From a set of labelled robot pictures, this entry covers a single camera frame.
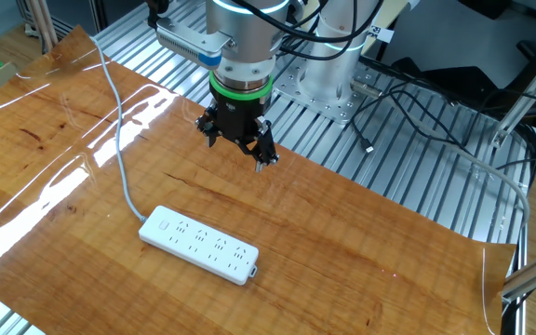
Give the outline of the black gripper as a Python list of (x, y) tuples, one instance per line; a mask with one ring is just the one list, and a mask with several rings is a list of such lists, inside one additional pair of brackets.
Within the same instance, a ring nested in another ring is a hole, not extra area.
[(208, 106), (195, 124), (211, 148), (218, 137), (239, 141), (244, 154), (255, 161), (255, 171), (261, 172), (278, 162), (271, 122), (265, 113), (271, 104), (270, 94), (253, 100), (236, 100), (221, 93), (214, 94), (214, 106)]

